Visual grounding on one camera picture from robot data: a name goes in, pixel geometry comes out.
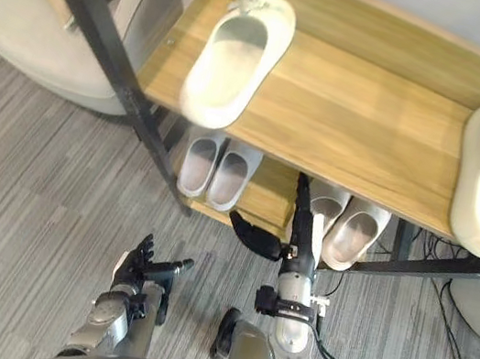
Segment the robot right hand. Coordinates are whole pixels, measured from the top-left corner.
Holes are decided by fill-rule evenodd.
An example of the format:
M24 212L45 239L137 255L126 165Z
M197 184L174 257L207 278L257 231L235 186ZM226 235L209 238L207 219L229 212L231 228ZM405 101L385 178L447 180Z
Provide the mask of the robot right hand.
M312 250L314 214L311 211L310 181L306 174L301 172L296 193L292 229L287 243L281 242L269 231L246 221L239 211L229 212L229 219L235 235L247 249L272 262L282 262L280 273L298 273L308 279L314 279L318 262Z

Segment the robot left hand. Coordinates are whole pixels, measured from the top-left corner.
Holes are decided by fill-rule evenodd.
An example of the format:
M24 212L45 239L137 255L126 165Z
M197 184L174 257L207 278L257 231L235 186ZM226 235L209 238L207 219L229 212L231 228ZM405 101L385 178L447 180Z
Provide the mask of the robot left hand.
M140 291L144 283L154 282L169 294L176 276L194 267L195 261L186 258L181 261L153 262L155 252L154 236L148 234L133 250L127 253L124 261L116 269L111 289L128 285Z

